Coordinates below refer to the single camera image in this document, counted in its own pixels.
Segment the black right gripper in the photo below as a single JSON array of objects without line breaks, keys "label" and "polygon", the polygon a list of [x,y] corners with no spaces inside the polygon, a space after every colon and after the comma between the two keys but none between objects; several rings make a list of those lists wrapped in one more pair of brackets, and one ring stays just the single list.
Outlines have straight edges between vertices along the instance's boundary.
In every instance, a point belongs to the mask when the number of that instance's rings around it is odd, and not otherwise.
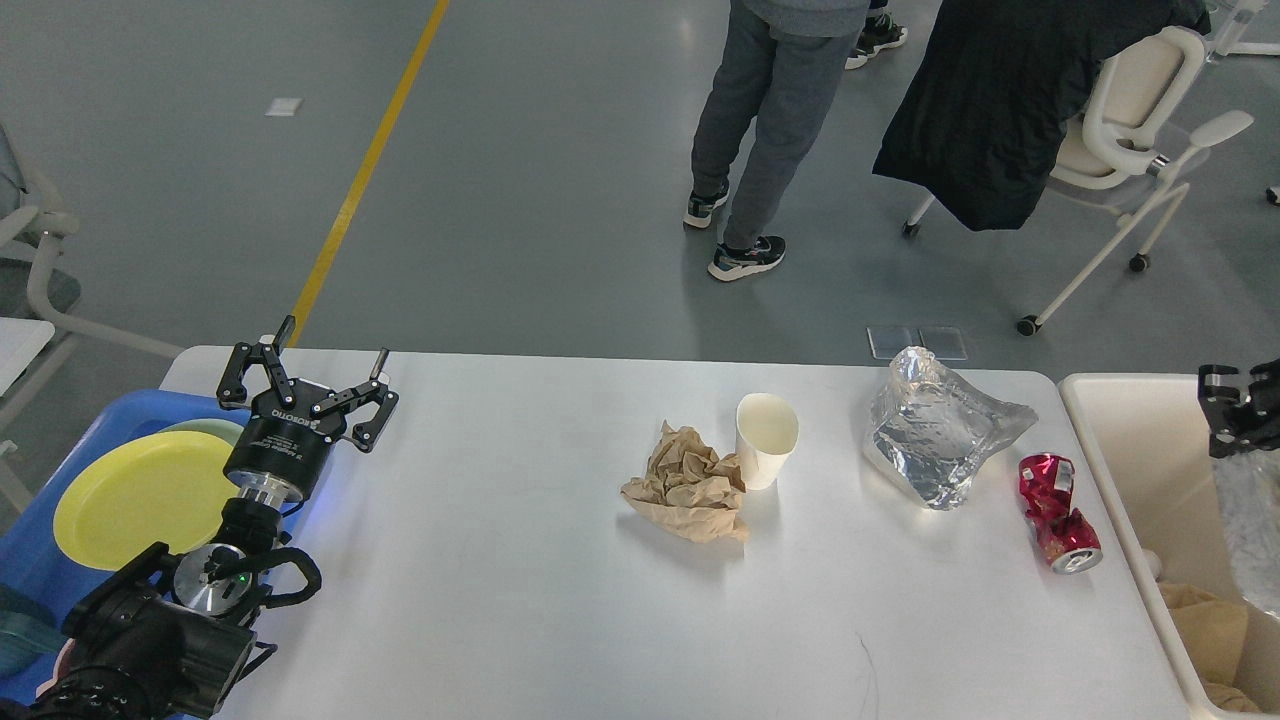
[{"label": "black right gripper", "polygon": [[1199,365],[1198,402],[1203,411],[1252,411],[1251,423],[1210,424],[1211,457],[1279,448],[1277,357],[1253,366],[1251,373],[1228,365]]}]

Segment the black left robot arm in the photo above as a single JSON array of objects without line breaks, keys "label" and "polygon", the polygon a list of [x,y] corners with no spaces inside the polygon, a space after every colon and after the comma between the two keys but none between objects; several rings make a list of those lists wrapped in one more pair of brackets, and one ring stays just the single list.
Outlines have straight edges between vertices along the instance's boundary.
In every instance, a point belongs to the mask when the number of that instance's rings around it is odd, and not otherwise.
[{"label": "black left robot arm", "polygon": [[27,705],[4,700],[5,719],[210,719],[275,653],[253,630],[260,614],[323,587],[283,521],[311,497],[339,442],[372,451],[399,400],[384,372],[388,348],[346,389],[292,377],[282,352],[293,329],[287,316],[230,351],[218,404],[250,416],[233,445],[212,445],[215,478],[234,487],[218,527],[183,544],[150,532],[70,609],[54,675]]}]

